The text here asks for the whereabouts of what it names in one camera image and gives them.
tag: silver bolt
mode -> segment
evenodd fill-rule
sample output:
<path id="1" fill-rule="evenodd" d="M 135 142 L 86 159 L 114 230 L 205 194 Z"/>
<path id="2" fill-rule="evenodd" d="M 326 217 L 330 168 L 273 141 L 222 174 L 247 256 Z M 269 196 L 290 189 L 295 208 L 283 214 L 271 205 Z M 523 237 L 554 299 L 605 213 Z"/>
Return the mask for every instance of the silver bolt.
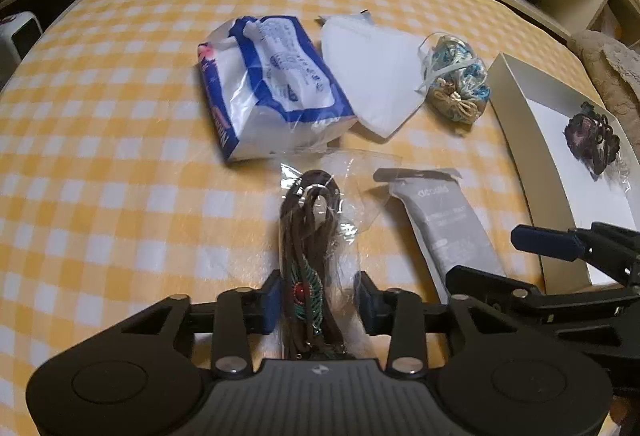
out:
<path id="1" fill-rule="evenodd" d="M 236 372 L 242 371 L 246 367 L 246 360 L 241 356 L 223 356 L 216 360 L 216 369 L 224 372 Z"/>
<path id="2" fill-rule="evenodd" d="M 421 371 L 424 365 L 414 356 L 401 356 L 391 363 L 391 367 L 402 374 L 415 374 Z"/>

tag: beige plush cloth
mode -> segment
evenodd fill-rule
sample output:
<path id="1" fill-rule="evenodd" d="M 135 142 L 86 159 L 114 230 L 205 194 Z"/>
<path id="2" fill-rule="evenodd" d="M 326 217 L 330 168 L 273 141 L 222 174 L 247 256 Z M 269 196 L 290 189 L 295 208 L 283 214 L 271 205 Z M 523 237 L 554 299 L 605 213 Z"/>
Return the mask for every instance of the beige plush cloth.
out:
<path id="1" fill-rule="evenodd" d="M 575 34 L 567 46 L 582 61 L 640 159 L 640 55 L 620 41 L 592 30 Z"/>

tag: tissue pack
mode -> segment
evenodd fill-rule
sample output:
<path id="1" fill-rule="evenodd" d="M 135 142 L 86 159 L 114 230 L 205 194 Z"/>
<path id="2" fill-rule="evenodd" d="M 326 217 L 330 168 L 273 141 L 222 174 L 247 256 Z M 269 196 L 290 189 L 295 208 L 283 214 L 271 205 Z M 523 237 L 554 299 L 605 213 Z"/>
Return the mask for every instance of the tissue pack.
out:
<path id="1" fill-rule="evenodd" d="M 198 46 L 198 64 L 225 160 L 318 147 L 356 121 L 295 17 L 230 20 Z"/>

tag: cardboard box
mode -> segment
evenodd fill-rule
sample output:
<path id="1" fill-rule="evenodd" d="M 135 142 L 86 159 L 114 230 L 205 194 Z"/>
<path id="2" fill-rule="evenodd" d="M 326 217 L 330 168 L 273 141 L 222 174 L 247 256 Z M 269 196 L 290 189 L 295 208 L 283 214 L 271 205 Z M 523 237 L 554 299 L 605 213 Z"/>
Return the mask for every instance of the cardboard box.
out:
<path id="1" fill-rule="evenodd" d="M 567 230 L 591 222 L 640 227 L 640 165 L 618 120 L 577 90 L 510 55 L 500 54 L 488 71 L 491 103 L 507 138 L 535 226 Z M 564 138 L 569 119 L 591 102 L 620 137 L 630 190 L 605 174 L 593 181 Z M 542 257 L 548 293 L 570 293 L 614 281 L 580 259 Z"/>

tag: table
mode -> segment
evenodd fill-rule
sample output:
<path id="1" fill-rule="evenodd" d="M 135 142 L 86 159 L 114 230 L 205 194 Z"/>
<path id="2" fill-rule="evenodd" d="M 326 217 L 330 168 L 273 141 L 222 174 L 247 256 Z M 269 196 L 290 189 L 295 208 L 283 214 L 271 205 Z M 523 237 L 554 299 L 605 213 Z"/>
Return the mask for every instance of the table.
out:
<path id="1" fill-rule="evenodd" d="M 260 164 L 222 163 L 198 43 L 246 14 L 298 16 L 317 40 L 318 14 L 363 8 L 380 25 L 461 36 L 487 65 L 507 52 L 598 100 L 573 54 L 495 0 L 81 0 L 0 98 L 4 434 L 36 434 L 24 388 L 50 356 L 166 295 L 213 301 L 278 266 L 278 194 Z M 400 156 L 403 167 L 456 167 L 508 275 L 542 285 L 538 258 L 510 245 L 510 230 L 530 219 L 491 106 L 470 131 L 423 106 L 386 143 L 356 127 L 341 146 Z M 358 246 L 379 288 L 435 300 L 398 201 Z M 256 360 L 278 354 L 277 341 L 254 342 Z M 381 358 L 386 343 L 372 341 Z"/>

